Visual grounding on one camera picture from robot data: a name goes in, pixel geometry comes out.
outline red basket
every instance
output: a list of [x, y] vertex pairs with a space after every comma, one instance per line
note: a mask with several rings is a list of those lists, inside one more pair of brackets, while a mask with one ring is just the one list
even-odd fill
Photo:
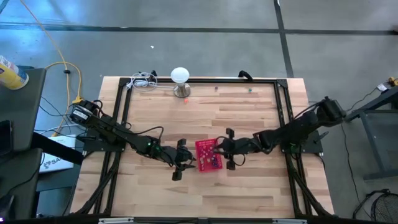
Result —
[[223, 168], [221, 155], [213, 152], [216, 139], [208, 139], [195, 142], [197, 152], [198, 170], [209, 172]]

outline yellow cable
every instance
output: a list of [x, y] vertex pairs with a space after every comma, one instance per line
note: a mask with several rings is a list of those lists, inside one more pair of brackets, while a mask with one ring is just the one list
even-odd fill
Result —
[[[32, 15], [32, 17], [36, 20], [36, 22], [38, 23], [38, 25], [40, 26], [40, 28], [45, 32], [45, 34], [47, 35], [47, 37], [51, 40], [51, 43], [53, 44], [53, 46], [55, 47], [55, 49], [57, 50], [58, 54], [60, 55], [60, 57], [61, 57], [61, 59], [62, 59], [62, 62], [55, 62], [55, 63], [52, 63], [51, 65], [47, 66], [45, 69], [48, 69], [48, 68], [50, 68], [51, 66], [57, 65], [57, 64], [60, 64], [60, 63], [62, 63], [62, 64], [65, 66], [65, 70], [68, 70], [67, 64], [73, 66], [73, 67], [77, 70], [77, 72], [78, 72], [78, 74], [79, 74], [79, 88], [78, 88], [78, 91], [77, 91], [77, 97], [76, 97], [75, 101], [81, 101], [82, 98], [80, 97], [80, 87], [81, 87], [81, 72], [80, 72], [80, 69], [79, 69], [76, 65], [74, 65], [74, 64], [72, 64], [72, 63], [69, 63], [69, 62], [66, 62], [66, 61], [65, 61], [65, 59], [64, 59], [64, 57], [63, 57], [63, 55], [62, 55], [62, 53], [61, 53], [61, 50], [59, 49], [58, 45], [55, 43], [55, 41], [53, 40], [53, 38], [50, 36], [50, 34], [45, 30], [43, 24], [38, 20], [38, 18], [36, 18], [36, 16], [35, 16], [35, 15], [33, 14], [33, 12], [29, 9], [29, 7], [27, 7], [27, 5], [25, 4], [25, 2], [24, 2], [23, 0], [20, 0], [20, 2], [25, 6], [25, 8], [29, 11], [29, 13]], [[63, 115], [64, 117], [68, 114], [68, 110], [69, 110], [69, 101], [70, 101], [70, 93], [69, 93], [69, 74], [66, 73], [66, 75], [67, 75], [67, 93], [68, 93], [68, 101], [67, 101], [67, 110], [66, 110], [65, 114]], [[56, 132], [59, 132], [59, 129], [62, 128], [62, 123], [63, 123], [63, 121], [64, 121], [64, 119], [61, 120], [60, 126], [57, 128]]]
[[[47, 70], [47, 69], [49, 69], [50, 67], [52, 67], [52, 66], [54, 66], [54, 65], [61, 64], [61, 63], [63, 63], [63, 62], [55, 62], [55, 63], [52, 63], [51, 65], [47, 65], [47, 66], [45, 67], [45, 69]], [[76, 100], [79, 100], [79, 99], [81, 99], [81, 98], [80, 98], [80, 88], [81, 88], [81, 72], [80, 72], [80, 69], [79, 69], [76, 65], [74, 65], [74, 64], [72, 64], [72, 63], [70, 63], [70, 62], [65, 62], [65, 63], [68, 64], [68, 65], [71, 65], [72, 67], [74, 67], [74, 68], [77, 70], [77, 73], [79, 74], [79, 88], [78, 88], [77, 97], [76, 97]], [[69, 102], [70, 102], [69, 74], [66, 74], [66, 75], [67, 75], [67, 95], [68, 95], [68, 101], [67, 101], [67, 110], [65, 111], [64, 117], [66, 116], [66, 114], [68, 114], [68, 111], [69, 111]], [[56, 132], [59, 132], [59, 129], [62, 128], [61, 126], [62, 126], [64, 120], [65, 120], [65, 119], [62, 119], [62, 120], [61, 120], [60, 125], [58, 126], [57, 130], [55, 130]]]
[[[63, 62], [55, 62], [55, 63], [52, 63], [51, 65], [47, 65], [47, 66], [45, 67], [45, 69], [49, 69], [51, 66], [53, 66], [53, 65], [58, 65], [58, 64], [61, 64], [61, 63], [63, 63]], [[74, 67], [74, 68], [76, 69], [77, 73], [79, 74], [79, 88], [78, 88], [78, 90], [77, 90], [77, 98], [80, 98], [81, 71], [80, 71], [80, 69], [79, 69], [76, 65], [74, 65], [74, 64], [72, 64], [72, 63], [70, 63], [70, 62], [65, 62], [65, 63], [68, 64], [68, 65], [71, 65], [72, 67]]]
[[65, 66], [65, 70], [68, 70], [67, 67], [67, 63], [65, 62], [65, 59], [61, 53], [61, 50], [59, 49], [58, 45], [55, 43], [55, 41], [53, 40], [53, 38], [50, 36], [50, 34], [44, 29], [43, 24], [38, 20], [38, 18], [36, 18], [36, 16], [33, 14], [33, 12], [29, 9], [29, 7], [27, 7], [27, 5], [25, 4], [25, 2], [23, 0], [20, 0], [21, 3], [25, 6], [25, 8], [29, 11], [29, 13], [33, 16], [33, 18], [36, 20], [36, 22], [38, 23], [38, 25], [42, 28], [42, 30], [45, 32], [45, 34], [47, 35], [47, 37], [49, 37], [49, 39], [52, 42], [52, 45], [54, 45], [55, 49], [58, 51], [58, 54], [60, 54], [63, 64]]

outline white lamp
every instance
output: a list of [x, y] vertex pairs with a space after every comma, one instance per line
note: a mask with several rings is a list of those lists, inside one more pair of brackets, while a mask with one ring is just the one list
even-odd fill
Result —
[[174, 95], [179, 98], [185, 98], [191, 93], [191, 88], [188, 83], [185, 83], [189, 78], [189, 72], [186, 68], [178, 67], [172, 70], [171, 77], [176, 83], [174, 88]]

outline gray floor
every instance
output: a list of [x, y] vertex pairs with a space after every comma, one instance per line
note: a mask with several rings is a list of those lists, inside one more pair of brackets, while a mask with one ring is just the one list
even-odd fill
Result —
[[[277, 29], [273, 0], [26, 0], [45, 24], [115, 27], [183, 27]], [[286, 29], [390, 30], [398, 24], [395, 0], [279, 0]], [[18, 0], [10, 0], [0, 14], [2, 24], [34, 23]], [[235, 77], [246, 70], [254, 77], [287, 77], [279, 34], [214, 32], [70, 32], [51, 31], [65, 58], [83, 72], [83, 96], [94, 100], [105, 75], [131, 75], [156, 70], [168, 75], [186, 67], [194, 76]], [[398, 36], [287, 34], [294, 77], [305, 79], [310, 101], [328, 95], [343, 108], [370, 92], [388, 77], [398, 77]], [[19, 65], [45, 67], [59, 56], [39, 30], [3, 30], [1, 54]], [[63, 67], [47, 73], [43, 96], [60, 111], [66, 104]], [[78, 79], [74, 72], [73, 98]], [[51, 110], [49, 105], [42, 106]], [[37, 129], [58, 125], [59, 119], [39, 111]], [[344, 124], [359, 197], [372, 190], [398, 192], [398, 178], [363, 181], [377, 171], [359, 120]], [[327, 129], [323, 140], [326, 174], [335, 213], [350, 217], [357, 200], [349, 174], [340, 126]], [[39, 211], [59, 215], [48, 203], [65, 201], [63, 192], [47, 192]]]

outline yellow can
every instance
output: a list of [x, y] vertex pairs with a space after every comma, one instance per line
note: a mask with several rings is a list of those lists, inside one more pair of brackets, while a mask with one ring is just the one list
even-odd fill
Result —
[[29, 76], [0, 55], [0, 84], [10, 90], [18, 90], [26, 85]]

